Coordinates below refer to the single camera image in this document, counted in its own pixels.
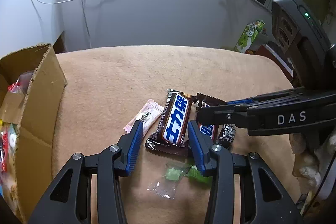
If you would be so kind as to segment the black patterned snack packet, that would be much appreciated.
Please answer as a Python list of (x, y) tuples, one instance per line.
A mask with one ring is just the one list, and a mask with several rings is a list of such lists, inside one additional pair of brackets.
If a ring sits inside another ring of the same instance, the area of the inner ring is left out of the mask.
[(236, 127), (234, 124), (224, 124), (218, 134), (217, 144), (230, 150), (232, 148), (232, 143), (234, 142), (235, 134)]

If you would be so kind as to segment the Snickers bar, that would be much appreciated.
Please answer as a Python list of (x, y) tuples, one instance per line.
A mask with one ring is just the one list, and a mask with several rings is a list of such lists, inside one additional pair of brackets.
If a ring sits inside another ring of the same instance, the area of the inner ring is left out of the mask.
[(216, 142), (219, 124), (212, 123), (214, 121), (214, 110), (212, 107), (225, 105), (226, 102), (202, 93), (197, 93), (197, 102), (196, 122), (198, 128), (201, 133), (209, 136), (213, 142)]
[(167, 100), (158, 127), (145, 142), (145, 148), (154, 152), (186, 157), (185, 136), (196, 96), (168, 89)]

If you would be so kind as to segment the pink candy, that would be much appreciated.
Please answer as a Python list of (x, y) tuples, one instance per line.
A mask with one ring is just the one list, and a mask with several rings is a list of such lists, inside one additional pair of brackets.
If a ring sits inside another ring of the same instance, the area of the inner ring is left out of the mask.
[(135, 121), (141, 121), (143, 124), (143, 136), (145, 136), (154, 122), (162, 115), (163, 109), (157, 102), (149, 99), (137, 115), (123, 128), (124, 131), (130, 133)]

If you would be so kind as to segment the clear green candy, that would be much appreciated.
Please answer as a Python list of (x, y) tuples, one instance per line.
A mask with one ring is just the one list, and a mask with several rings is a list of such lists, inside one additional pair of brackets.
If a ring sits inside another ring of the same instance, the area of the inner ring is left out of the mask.
[(191, 165), (186, 163), (168, 161), (165, 164), (163, 175), (159, 179), (153, 181), (147, 187), (147, 191), (162, 198), (173, 200), (179, 183), (187, 175), (190, 168)]

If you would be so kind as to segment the light green candy packet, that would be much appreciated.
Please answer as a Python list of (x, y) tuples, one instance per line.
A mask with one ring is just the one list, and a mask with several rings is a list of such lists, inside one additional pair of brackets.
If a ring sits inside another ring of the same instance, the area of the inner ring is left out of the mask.
[(194, 160), (191, 158), (187, 159), (187, 173), (185, 176), (193, 181), (199, 182), (201, 184), (211, 186), (212, 177), (204, 177), (200, 171), (198, 171), (197, 166), (194, 163)]

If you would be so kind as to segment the green snack bag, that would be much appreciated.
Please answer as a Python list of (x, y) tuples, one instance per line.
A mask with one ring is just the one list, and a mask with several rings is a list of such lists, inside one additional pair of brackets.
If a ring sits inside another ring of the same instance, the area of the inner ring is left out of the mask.
[(244, 28), (240, 38), (238, 39), (238, 42), (234, 47), (234, 51), (245, 53), (247, 50), (249, 50), (258, 34), (260, 34), (264, 29), (264, 25), (264, 21), (260, 19), (248, 23)]

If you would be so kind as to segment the pink bread packet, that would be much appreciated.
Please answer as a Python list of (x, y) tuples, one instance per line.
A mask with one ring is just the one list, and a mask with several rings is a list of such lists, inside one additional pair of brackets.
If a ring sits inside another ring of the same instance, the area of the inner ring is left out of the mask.
[(17, 144), (16, 125), (1, 120), (1, 195), (9, 196), (16, 186), (15, 151)]

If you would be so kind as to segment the cardboard box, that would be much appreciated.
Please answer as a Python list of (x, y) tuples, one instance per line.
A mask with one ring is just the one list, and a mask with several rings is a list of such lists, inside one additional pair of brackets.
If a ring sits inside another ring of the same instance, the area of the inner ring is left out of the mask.
[[(8, 87), (25, 72), (34, 71), (27, 94)], [(67, 84), (55, 51), (39, 44), (1, 58), (1, 120), (15, 124), (16, 186), (4, 200), (27, 223), (52, 180), (52, 143), (56, 117)]]

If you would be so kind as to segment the beige tablecloth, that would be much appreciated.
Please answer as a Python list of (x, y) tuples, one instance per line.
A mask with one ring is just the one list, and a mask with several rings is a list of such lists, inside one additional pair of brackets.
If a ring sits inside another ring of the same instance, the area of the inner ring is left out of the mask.
[[(148, 100), (172, 110), (147, 131), (165, 144), (187, 140), (187, 123), (195, 118), (189, 96), (206, 94), (224, 101), (291, 88), (270, 59), (227, 50), (177, 46), (124, 46), (62, 53), (58, 61), (67, 79), (55, 126), (52, 172), (58, 173), (75, 153), (93, 155), (116, 144), (125, 126), (138, 117)], [(141, 147), (135, 170), (121, 179), (129, 223), (203, 223), (209, 189), (183, 178), (175, 197), (150, 191), (169, 160), (184, 156)]]

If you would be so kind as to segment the red bagged snack in box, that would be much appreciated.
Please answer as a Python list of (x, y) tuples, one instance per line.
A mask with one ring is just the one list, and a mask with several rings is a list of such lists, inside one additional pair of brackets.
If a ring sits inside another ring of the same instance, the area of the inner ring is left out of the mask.
[(34, 74), (34, 71), (28, 71), (22, 73), (15, 83), (11, 84), (8, 87), (8, 91), (12, 93), (22, 93), (24, 95), (27, 94), (27, 90), (29, 88), (30, 80)]

